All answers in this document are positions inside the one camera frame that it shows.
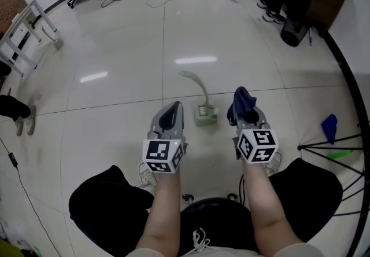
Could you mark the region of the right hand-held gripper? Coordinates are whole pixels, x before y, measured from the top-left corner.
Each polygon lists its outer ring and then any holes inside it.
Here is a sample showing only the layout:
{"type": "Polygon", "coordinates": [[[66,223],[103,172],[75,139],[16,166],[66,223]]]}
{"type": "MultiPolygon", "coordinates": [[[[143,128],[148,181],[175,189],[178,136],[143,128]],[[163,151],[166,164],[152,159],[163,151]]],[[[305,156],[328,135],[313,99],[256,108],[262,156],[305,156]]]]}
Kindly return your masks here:
{"type": "Polygon", "coordinates": [[[236,158],[248,164],[269,163],[279,149],[279,142],[275,130],[271,129],[263,111],[254,107],[258,115],[255,126],[242,124],[240,128],[240,114],[236,107],[232,107],[232,120],[236,128],[236,138],[233,139],[236,158]]]}

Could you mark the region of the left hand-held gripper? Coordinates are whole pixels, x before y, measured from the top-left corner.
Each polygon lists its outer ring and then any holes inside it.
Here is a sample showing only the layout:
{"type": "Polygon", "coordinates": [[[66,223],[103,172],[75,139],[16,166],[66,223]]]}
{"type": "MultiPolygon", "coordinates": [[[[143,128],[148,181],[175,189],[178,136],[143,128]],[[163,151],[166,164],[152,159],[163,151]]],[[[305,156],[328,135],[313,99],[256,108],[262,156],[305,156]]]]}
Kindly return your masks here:
{"type": "Polygon", "coordinates": [[[188,145],[183,130],[184,109],[180,101],[166,105],[154,115],[142,151],[142,161],[151,172],[177,171],[188,145]]]}

